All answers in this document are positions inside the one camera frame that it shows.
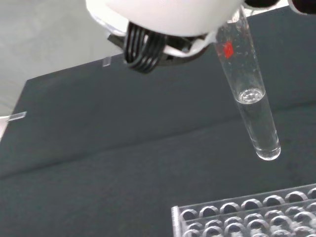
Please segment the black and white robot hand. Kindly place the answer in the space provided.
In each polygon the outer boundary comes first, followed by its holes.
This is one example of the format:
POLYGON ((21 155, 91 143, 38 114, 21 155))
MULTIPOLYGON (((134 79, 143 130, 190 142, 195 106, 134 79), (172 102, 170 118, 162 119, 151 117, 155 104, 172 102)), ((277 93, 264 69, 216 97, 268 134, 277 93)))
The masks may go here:
POLYGON ((147 74, 199 57, 239 10, 263 12, 279 0, 88 0, 90 16, 119 47, 125 64, 147 74))

